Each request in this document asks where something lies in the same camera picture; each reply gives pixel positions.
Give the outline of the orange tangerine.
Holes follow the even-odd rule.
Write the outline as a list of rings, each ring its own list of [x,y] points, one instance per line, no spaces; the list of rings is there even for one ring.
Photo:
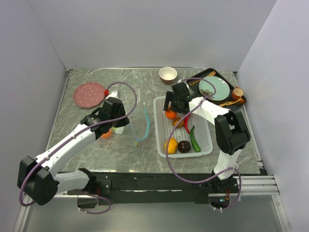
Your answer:
[[[175,119],[177,117],[177,113],[172,110],[166,110],[165,115],[168,119]]]
[[[112,136],[112,129],[109,129],[109,131],[107,133],[104,133],[101,135],[101,138],[103,139],[109,139]]]

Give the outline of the brown kiwi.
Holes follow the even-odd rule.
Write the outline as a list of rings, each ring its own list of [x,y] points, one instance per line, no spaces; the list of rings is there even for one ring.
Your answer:
[[[181,117],[175,118],[175,119],[173,120],[173,122],[172,122],[173,126],[176,127],[176,128],[181,128],[181,127],[183,127],[183,126],[184,126],[184,122],[183,122],[183,121],[179,122],[180,120],[181,120]]]

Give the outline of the clear blue-zipper zip bag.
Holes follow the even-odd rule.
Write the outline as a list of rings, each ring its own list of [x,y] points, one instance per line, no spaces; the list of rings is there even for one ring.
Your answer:
[[[113,140],[120,145],[137,146],[146,139],[150,130],[150,119],[146,108],[136,108],[128,117],[129,124],[117,128]]]

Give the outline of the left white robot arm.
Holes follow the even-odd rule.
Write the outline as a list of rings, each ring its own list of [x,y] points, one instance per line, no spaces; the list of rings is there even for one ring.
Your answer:
[[[87,169],[61,174],[63,166],[78,152],[106,134],[112,127],[129,123],[122,101],[108,97],[102,107],[84,117],[58,144],[35,158],[20,161],[17,186],[38,205],[44,205],[61,192],[80,189],[85,194],[96,188],[95,176]]]

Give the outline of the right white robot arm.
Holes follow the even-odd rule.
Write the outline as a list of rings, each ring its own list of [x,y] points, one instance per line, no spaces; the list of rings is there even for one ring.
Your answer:
[[[216,192],[223,192],[228,187],[228,180],[234,174],[236,162],[241,151],[250,141],[251,136],[240,110],[222,108],[208,100],[210,96],[200,97],[191,94],[185,82],[172,86],[166,92],[164,110],[170,109],[188,117],[200,116],[215,126],[216,142],[220,149],[213,176],[203,181],[189,181],[175,174],[180,180],[199,184],[211,181]]]

